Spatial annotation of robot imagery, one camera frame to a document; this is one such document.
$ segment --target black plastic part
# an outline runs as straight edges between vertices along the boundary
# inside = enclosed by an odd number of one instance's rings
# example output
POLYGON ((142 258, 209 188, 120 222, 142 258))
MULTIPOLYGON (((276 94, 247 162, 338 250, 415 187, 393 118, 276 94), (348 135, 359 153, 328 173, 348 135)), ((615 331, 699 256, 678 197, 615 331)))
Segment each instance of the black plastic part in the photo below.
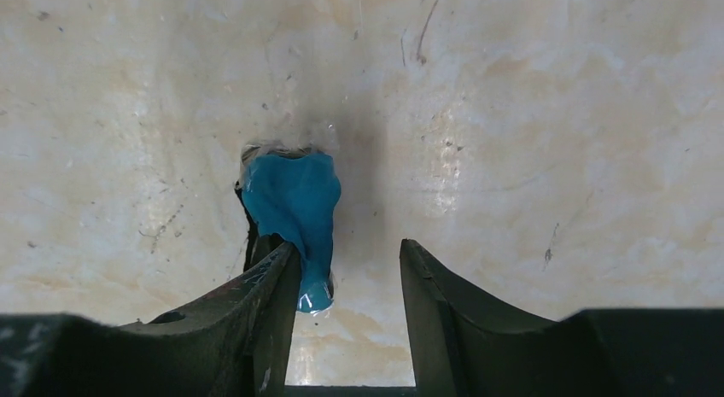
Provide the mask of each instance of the black plastic part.
POLYGON ((2 316, 0 395, 280 395, 300 274, 285 243, 152 324, 2 316))
POLYGON ((587 310, 555 323, 400 250, 417 392, 724 395, 724 311, 587 310))
POLYGON ((254 266, 148 324, 0 316, 0 396, 724 395, 724 311, 588 310, 553 322, 449 271, 414 241, 400 269, 416 387, 284 386, 299 254, 254 266))

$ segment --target plastic wrap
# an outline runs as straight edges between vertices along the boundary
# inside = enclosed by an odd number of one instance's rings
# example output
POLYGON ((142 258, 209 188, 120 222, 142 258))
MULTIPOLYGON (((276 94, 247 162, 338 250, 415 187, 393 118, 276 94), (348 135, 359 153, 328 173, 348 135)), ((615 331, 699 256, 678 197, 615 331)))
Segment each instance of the plastic wrap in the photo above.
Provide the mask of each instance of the plastic wrap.
POLYGON ((331 154, 338 143, 329 122, 311 126, 304 135, 296 145, 280 140, 247 144, 239 185, 260 236, 276 233, 299 249, 302 279, 297 309, 317 313, 334 299, 332 213, 340 185, 331 154))

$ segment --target hole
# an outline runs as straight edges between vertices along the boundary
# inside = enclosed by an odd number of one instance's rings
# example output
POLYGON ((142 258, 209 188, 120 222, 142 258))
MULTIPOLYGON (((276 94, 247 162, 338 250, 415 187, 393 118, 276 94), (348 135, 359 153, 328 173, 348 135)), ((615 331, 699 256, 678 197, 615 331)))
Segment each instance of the hole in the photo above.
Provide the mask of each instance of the hole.
POLYGON ((149 324, 164 324, 164 323, 173 323, 178 322, 179 320, 184 320, 186 316, 184 316, 181 312, 165 312, 161 314, 158 318, 155 318, 149 322, 149 324))

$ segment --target dark stain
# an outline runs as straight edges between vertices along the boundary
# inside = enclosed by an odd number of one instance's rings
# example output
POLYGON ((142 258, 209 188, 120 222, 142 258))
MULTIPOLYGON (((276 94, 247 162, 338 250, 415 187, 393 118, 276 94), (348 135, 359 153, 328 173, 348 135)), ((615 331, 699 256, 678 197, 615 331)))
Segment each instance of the dark stain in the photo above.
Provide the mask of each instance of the dark stain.
POLYGON ((553 259, 553 243, 556 240, 556 232, 558 232, 558 227, 560 224, 557 222, 556 227, 553 228, 553 236, 551 236, 551 241, 548 243, 548 249, 546 250, 546 253, 543 254, 543 260, 545 263, 543 264, 543 271, 546 271, 546 268, 548 267, 548 263, 553 259))

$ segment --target blue plastic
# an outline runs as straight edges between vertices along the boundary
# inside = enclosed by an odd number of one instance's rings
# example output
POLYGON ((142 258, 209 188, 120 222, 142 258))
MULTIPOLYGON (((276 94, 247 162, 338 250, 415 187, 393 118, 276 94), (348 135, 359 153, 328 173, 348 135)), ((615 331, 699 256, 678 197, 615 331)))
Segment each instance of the blue plastic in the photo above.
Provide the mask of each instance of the blue plastic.
POLYGON ((259 235, 277 233, 301 254, 300 312, 332 305, 332 217, 341 192, 334 161, 326 154, 295 160, 262 155, 244 173, 242 198, 259 235))

